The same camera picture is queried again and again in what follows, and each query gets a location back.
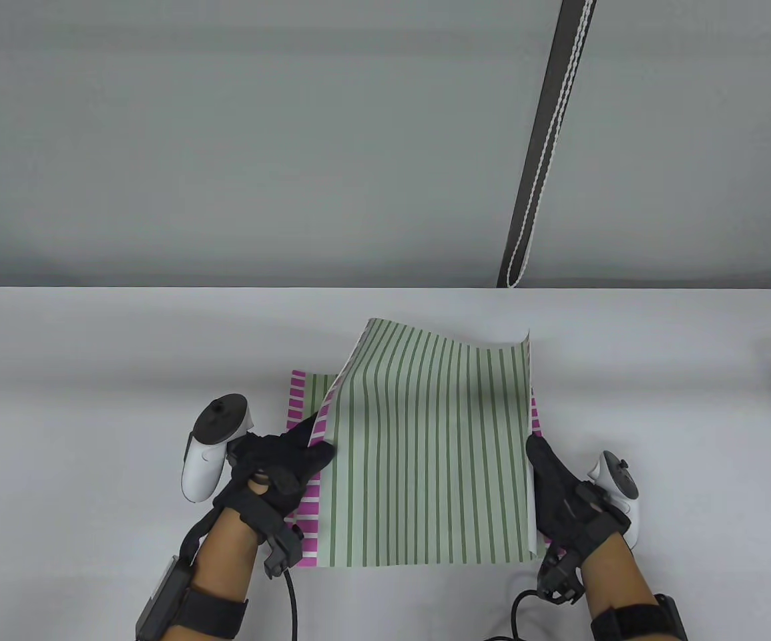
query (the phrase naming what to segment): gloved hand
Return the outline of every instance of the gloved hand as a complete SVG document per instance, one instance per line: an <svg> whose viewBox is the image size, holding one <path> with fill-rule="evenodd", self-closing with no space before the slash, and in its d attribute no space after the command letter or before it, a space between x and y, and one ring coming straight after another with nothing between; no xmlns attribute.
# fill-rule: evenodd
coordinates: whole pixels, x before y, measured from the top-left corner
<svg viewBox="0 0 771 641"><path fill-rule="evenodd" d="M586 559L615 531L631 525L613 506L607 492L590 481L575 478L543 437L531 434L526 443L534 467L537 529L556 547Z"/></svg>
<svg viewBox="0 0 771 641"><path fill-rule="evenodd" d="M312 476L334 458L331 443L308 446L315 419L313 415L281 436L247 433L228 443L232 478L215 498L214 506L227 504L230 495L247 491L249 480L254 480L267 486L260 498L282 517L299 507Z"/></svg>

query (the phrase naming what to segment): velcro strap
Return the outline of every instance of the velcro strap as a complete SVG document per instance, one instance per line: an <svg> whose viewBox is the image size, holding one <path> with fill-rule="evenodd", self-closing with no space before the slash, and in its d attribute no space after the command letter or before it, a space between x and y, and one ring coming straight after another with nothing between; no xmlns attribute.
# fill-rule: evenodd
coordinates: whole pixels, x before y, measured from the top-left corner
<svg viewBox="0 0 771 641"><path fill-rule="evenodd" d="M595 641L626 641L650 634L675 637L673 622L658 605L629 605L619 610L605 610L590 624Z"/></svg>
<svg viewBox="0 0 771 641"><path fill-rule="evenodd" d="M183 626L217 638L235 638L248 601L237 602L189 589L178 608L173 626Z"/></svg>

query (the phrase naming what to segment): paper sheet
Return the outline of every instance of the paper sheet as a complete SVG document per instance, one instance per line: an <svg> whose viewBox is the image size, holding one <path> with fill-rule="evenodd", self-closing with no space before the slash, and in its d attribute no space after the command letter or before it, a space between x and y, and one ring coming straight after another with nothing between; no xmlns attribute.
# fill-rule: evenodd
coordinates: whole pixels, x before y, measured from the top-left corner
<svg viewBox="0 0 771 641"><path fill-rule="evenodd" d="M374 318L337 379L294 372L288 426L322 398L312 442L338 451L294 516L300 565L535 558L530 368L527 339L477 348Z"/></svg>

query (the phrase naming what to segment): forearm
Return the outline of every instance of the forearm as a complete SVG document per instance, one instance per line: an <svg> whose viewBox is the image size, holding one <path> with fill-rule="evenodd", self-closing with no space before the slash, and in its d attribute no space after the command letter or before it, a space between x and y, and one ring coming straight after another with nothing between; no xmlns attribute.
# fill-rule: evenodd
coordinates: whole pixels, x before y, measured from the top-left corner
<svg viewBox="0 0 771 641"><path fill-rule="evenodd" d="M252 577L258 538L232 509L225 509L196 556L192 587L211 596L243 602ZM212 641L214 637L172 626L162 641Z"/></svg>
<svg viewBox="0 0 771 641"><path fill-rule="evenodd" d="M581 579L587 594L587 607L595 619L608 608L627 605L657 605L644 575L637 567L623 537L614 534L593 552L581 567ZM644 641L678 641L665 634L641 637Z"/></svg>

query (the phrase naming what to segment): table surface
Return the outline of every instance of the table surface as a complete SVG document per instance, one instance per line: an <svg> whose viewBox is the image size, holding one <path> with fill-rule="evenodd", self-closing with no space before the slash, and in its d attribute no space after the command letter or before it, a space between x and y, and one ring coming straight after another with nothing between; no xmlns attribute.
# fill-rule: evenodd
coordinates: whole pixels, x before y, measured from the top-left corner
<svg viewBox="0 0 771 641"><path fill-rule="evenodd" d="M688 636L771 638L771 291L0 288L0 641L132 638L205 507L191 425L239 391L284 424L292 369L335 373L368 317L473 342L531 330L543 430L641 488L635 556ZM303 639L507 631L536 565L296 571ZM257 571L241 638L287 639ZM589 639L586 607L523 606L525 638Z"/></svg>

